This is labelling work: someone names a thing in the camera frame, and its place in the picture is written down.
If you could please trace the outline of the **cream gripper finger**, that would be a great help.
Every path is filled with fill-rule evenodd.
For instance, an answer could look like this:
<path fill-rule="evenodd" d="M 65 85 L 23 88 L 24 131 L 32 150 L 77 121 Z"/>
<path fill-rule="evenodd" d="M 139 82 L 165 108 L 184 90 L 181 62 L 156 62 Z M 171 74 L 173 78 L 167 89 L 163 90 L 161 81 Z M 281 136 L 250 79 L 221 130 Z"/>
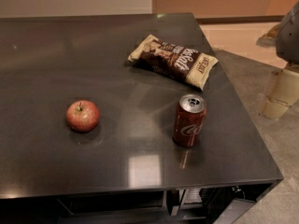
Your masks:
<path fill-rule="evenodd" d="M 265 89 L 261 115 L 279 119 L 299 99 L 299 65 L 287 63 L 273 71 Z"/>

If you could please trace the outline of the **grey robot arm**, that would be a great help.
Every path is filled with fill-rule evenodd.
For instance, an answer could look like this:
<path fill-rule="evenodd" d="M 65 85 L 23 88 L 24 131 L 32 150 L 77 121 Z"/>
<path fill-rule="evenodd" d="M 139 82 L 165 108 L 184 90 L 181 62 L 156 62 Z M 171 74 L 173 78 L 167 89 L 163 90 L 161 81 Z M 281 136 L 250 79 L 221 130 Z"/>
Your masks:
<path fill-rule="evenodd" d="M 279 119 L 299 99 L 299 2 L 278 27 L 276 52 L 287 64 L 266 85 L 260 115 L 268 119 Z"/>

